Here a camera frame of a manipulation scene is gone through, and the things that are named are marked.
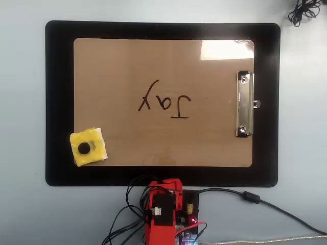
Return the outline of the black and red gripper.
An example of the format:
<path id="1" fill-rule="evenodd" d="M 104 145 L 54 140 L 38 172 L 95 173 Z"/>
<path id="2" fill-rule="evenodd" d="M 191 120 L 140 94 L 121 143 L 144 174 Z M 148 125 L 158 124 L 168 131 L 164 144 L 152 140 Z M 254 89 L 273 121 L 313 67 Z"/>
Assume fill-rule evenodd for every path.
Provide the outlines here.
<path id="1" fill-rule="evenodd" d="M 183 185 L 179 179 L 151 181 L 148 203 L 149 226 L 175 226 L 176 211 L 182 208 Z"/>

